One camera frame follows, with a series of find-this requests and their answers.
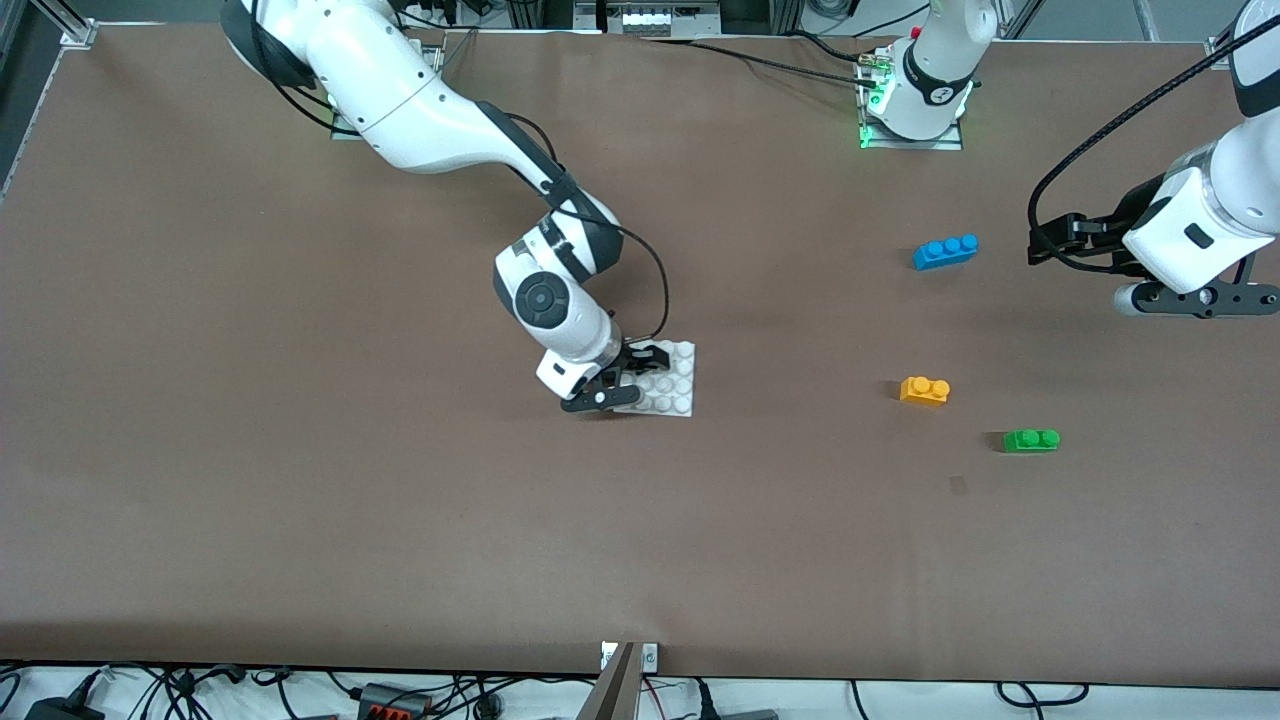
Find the power adapter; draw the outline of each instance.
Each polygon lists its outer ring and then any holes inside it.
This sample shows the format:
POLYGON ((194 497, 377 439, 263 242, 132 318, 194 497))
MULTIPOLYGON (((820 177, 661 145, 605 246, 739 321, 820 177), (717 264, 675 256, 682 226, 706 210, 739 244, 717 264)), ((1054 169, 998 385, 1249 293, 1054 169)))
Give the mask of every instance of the power adapter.
POLYGON ((27 711, 27 720, 104 720, 106 716, 88 707, 88 691, 97 679, 97 670, 81 680, 69 697, 46 697, 27 711))

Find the green lego brick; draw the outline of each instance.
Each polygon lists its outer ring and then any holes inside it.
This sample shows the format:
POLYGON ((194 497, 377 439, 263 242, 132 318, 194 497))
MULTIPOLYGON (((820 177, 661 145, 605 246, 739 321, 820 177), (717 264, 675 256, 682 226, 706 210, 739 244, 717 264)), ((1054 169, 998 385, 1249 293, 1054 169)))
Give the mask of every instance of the green lego brick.
POLYGON ((1005 433, 1005 452, 1052 452, 1061 441, 1057 430, 1014 430, 1005 433))

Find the white floor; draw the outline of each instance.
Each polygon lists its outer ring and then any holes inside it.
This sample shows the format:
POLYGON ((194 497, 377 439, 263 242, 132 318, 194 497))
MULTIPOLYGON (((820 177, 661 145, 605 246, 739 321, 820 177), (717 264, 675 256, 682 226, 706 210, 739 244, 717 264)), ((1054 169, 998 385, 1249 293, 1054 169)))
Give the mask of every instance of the white floor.
MULTIPOLYGON (((22 684, 0 717, 20 719, 37 700, 65 697, 91 671, 90 667, 33 667, 23 670, 22 684)), ((151 679, 140 670, 114 670, 114 679, 99 679, 90 706, 109 720, 124 720, 151 679)), ((402 688, 433 687, 449 682, 443 675, 375 675, 338 673, 344 684, 381 682, 402 688)), ((657 684, 668 720, 696 714, 696 685, 684 679, 662 678, 657 684)), ((708 680, 716 708, 722 715, 773 710, 780 720, 858 720, 850 685, 838 680, 708 680)), ((887 683, 860 682, 863 705, 870 720, 1034 720, 1030 710, 1018 710, 1000 701, 989 683, 887 683)), ((285 683, 289 703, 301 717, 356 716, 356 703, 321 673, 298 673, 285 683)), ((1078 688, 1033 685, 1042 700, 1069 697, 1078 688)), ((0 685, 0 700, 8 685, 0 685)), ((500 693, 503 720, 571 719, 577 715, 590 688, 585 683, 543 684, 524 682, 500 693)), ((1007 692, 1018 697, 1016 688, 1007 692)), ((444 693, 436 693, 443 700, 444 693)), ((196 698, 214 720, 285 720, 276 688, 246 680, 232 685, 223 679, 200 685, 196 698)), ((639 698, 637 720, 660 720, 652 698, 639 698)), ((148 715, 163 720, 166 702, 157 701, 148 715)), ((1280 692, 1138 688, 1094 685, 1080 703, 1044 710, 1047 720, 1197 720, 1270 719, 1280 716, 1280 692)), ((468 720, 454 712, 453 720, 468 720)))

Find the lego brick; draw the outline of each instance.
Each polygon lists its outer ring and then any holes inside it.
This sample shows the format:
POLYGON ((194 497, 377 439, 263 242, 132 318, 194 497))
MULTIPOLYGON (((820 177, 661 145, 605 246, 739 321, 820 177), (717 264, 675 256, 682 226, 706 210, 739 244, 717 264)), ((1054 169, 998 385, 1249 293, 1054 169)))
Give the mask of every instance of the lego brick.
POLYGON ((1005 452, 1052 452, 1061 439, 1057 430, 1012 430, 1005 433, 1005 452))
POLYGON ((671 369, 648 372, 640 375, 623 373, 622 384, 639 386, 644 391, 644 397, 630 407, 614 407, 613 411, 691 418, 694 415, 694 343, 658 340, 649 345, 657 345, 671 354, 671 369))
POLYGON ((932 270, 964 263, 978 254, 978 238, 972 234, 925 242, 911 256, 916 270, 932 270))
POLYGON ((950 395, 951 383, 946 380, 931 380, 929 378, 916 375, 902 380, 897 398, 902 402, 937 407, 946 405, 950 395))

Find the blue lego brick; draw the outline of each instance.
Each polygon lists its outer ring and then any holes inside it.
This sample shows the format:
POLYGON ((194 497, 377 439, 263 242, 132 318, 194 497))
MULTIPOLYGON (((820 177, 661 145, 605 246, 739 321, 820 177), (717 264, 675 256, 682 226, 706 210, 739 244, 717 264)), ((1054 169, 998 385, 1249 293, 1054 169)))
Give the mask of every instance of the blue lego brick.
POLYGON ((964 237, 948 237, 925 242, 911 256, 916 270, 932 270, 943 265, 964 263, 978 254, 978 238, 966 234, 964 237))

